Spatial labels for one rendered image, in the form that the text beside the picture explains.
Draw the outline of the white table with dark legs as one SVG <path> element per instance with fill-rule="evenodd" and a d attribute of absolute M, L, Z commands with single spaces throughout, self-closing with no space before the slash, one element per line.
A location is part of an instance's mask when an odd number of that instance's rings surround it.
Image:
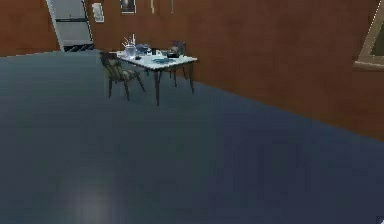
<path fill-rule="evenodd" d="M 153 59 L 157 58 L 166 58 L 162 55 L 143 55 L 139 60 L 129 58 L 125 51 L 116 52 L 119 59 L 126 61 L 132 65 L 144 68 L 153 72 L 154 82 L 155 82 L 155 95 L 156 95 L 156 104 L 160 103 L 160 74 L 167 69 L 181 67 L 182 65 L 193 66 L 195 62 L 198 61 L 197 58 L 189 56 L 181 56 L 179 58 L 170 58 L 173 59 L 172 62 L 166 64 L 159 64 L 152 62 Z"/>

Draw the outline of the dark wooden chair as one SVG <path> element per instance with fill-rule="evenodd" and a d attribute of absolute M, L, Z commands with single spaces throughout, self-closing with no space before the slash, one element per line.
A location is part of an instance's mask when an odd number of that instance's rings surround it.
<path fill-rule="evenodd" d="M 172 46 L 170 47 L 170 52 L 178 57 L 186 54 L 186 42 L 185 41 L 173 41 Z M 173 78 L 176 78 L 176 71 L 178 67 L 171 68 L 169 70 L 169 75 Z"/>
<path fill-rule="evenodd" d="M 124 85 L 127 100 L 130 100 L 130 90 L 128 83 L 136 80 L 142 91 L 145 92 L 140 73 L 131 69 L 124 69 L 116 53 L 100 52 L 99 59 L 103 66 L 104 73 L 108 78 L 108 97 L 112 95 L 112 83 L 122 83 Z"/>

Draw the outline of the glass vase with white sticks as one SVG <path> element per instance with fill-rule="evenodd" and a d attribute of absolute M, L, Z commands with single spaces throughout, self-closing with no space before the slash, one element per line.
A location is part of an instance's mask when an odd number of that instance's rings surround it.
<path fill-rule="evenodd" d="M 135 35 L 132 34 L 129 38 L 124 38 L 123 46 L 125 48 L 126 55 L 134 59 L 137 54 Z"/>

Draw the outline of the white room door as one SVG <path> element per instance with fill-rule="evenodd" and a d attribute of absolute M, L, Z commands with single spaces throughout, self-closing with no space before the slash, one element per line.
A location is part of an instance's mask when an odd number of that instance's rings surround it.
<path fill-rule="evenodd" d="M 86 0 L 45 0 L 59 48 L 63 52 L 92 50 L 92 38 Z"/>

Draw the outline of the beige framed window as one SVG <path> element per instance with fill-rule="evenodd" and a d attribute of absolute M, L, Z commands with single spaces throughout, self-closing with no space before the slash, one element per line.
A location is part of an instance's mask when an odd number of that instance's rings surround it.
<path fill-rule="evenodd" d="M 355 67 L 384 71 L 384 0 L 380 0 Z"/>

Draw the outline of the dark framed wall picture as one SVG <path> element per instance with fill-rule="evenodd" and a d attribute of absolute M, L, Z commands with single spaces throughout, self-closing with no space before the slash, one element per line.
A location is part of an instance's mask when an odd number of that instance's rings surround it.
<path fill-rule="evenodd" d="M 120 8 L 123 14 L 135 14 L 136 13 L 136 1 L 135 0 L 120 0 Z"/>

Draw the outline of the white framed wall picture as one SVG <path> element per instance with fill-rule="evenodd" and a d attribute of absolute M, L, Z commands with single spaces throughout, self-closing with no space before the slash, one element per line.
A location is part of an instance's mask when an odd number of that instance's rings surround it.
<path fill-rule="evenodd" d="M 93 10 L 93 15 L 94 15 L 95 21 L 102 23 L 104 21 L 102 4 L 101 3 L 93 3 L 92 4 L 92 10 Z"/>

